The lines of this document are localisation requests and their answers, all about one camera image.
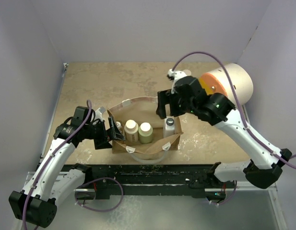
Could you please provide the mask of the brown burlap canvas bag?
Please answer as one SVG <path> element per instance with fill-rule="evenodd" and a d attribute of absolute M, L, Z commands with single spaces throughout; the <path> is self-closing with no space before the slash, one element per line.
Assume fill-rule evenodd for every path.
<path fill-rule="evenodd" d="M 112 153 L 127 153 L 141 163 L 156 164 L 170 150 L 177 150 L 183 134 L 179 117 L 156 114 L 156 97 L 126 99 L 108 109 L 108 114 L 121 124 L 124 141 L 112 141 Z"/>

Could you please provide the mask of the white rectangular bottle grey cap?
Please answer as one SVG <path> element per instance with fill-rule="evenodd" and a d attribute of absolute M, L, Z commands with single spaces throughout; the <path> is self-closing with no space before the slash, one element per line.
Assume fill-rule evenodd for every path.
<path fill-rule="evenodd" d="M 175 134 L 175 121 L 172 117 L 167 117 L 163 124 L 163 138 L 172 136 Z"/>

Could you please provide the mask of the beige pump dispenser bottle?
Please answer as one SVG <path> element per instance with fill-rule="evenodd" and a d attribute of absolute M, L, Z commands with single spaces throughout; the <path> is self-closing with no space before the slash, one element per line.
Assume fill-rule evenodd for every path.
<path fill-rule="evenodd" d="M 187 76 L 191 76 L 191 75 L 192 75 L 192 73 L 191 73 L 191 71 L 190 71 L 189 69 L 185 69 L 185 70 L 183 70 L 183 72 L 184 72 Z"/>

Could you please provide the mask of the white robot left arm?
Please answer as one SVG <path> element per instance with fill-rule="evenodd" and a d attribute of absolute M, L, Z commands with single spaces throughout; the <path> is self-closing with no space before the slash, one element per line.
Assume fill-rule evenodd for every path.
<path fill-rule="evenodd" d="M 51 147 L 35 174 L 20 192 L 13 191 L 9 203 L 17 219 L 27 229 L 31 223 L 46 228 L 53 221 L 58 206 L 76 188 L 88 188 L 93 183 L 90 166 L 75 164 L 59 181 L 56 179 L 66 160 L 85 139 L 94 141 L 95 149 L 110 149 L 112 140 L 124 140 L 112 116 L 109 129 L 104 121 L 91 117 L 69 117 L 56 128 Z"/>

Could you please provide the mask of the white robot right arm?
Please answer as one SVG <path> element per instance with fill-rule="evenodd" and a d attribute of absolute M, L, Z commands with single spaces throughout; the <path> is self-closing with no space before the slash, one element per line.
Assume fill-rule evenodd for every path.
<path fill-rule="evenodd" d="M 227 181 L 248 181 L 266 189 L 279 179 L 283 172 L 282 160 L 292 156 L 290 150 L 279 149 L 251 126 L 244 127 L 235 105 L 221 93 L 207 95 L 197 78 L 184 72 L 168 78 L 173 82 L 171 89 L 157 93 L 156 114 L 161 119 L 166 118 L 166 105 L 170 107 L 170 116 L 193 114 L 227 134 L 250 157 L 248 161 L 215 163 L 207 177 L 210 186 L 219 187 Z"/>

